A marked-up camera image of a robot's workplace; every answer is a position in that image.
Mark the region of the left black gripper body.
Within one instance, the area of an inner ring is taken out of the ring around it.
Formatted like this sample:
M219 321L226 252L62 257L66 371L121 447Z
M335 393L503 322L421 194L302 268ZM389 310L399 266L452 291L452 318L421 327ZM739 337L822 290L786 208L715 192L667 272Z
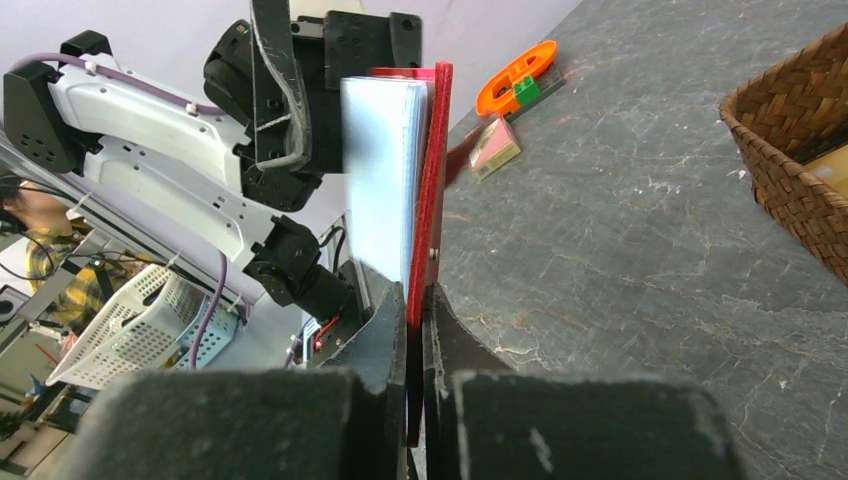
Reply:
M322 18L300 16L291 22L312 132L303 171L343 171L341 80L367 76L377 67L418 68L422 29L419 16L398 12L381 17L332 10Z

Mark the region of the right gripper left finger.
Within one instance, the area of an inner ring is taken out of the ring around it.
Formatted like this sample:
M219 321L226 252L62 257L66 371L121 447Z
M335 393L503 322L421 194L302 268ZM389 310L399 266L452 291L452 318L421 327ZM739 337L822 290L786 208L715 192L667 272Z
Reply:
M63 479L404 479L405 300L315 369L138 373L101 392Z

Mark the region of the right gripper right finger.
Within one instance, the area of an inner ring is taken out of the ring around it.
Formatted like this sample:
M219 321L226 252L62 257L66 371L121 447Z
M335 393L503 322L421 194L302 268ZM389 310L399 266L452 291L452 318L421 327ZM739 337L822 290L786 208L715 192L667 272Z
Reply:
M742 479L715 398L648 372L520 373L423 297L426 469L432 479Z

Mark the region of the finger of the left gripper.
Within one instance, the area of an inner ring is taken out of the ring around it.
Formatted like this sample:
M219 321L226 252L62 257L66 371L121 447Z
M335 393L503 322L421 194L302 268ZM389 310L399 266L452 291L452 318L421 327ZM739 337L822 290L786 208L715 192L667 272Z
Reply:
M296 171L310 159L312 131L290 3L252 0L250 22L256 166Z

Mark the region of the red card holder wallet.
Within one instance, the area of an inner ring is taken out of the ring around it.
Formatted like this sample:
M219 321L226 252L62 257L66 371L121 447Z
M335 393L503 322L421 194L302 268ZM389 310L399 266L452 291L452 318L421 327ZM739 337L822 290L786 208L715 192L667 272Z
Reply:
M378 67L341 82L343 167L354 259L402 287L406 441L425 412L423 325L437 282L454 68Z

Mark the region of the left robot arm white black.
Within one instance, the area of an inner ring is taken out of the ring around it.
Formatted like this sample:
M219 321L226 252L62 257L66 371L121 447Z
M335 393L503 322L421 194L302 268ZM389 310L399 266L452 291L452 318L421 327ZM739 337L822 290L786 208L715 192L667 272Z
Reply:
M41 168L130 192L203 237L277 304L361 324L354 281L321 264L292 214L342 169L342 82L421 60L416 15L293 18L286 1L254 1L204 64L207 104L127 72L88 30L5 73L5 132Z

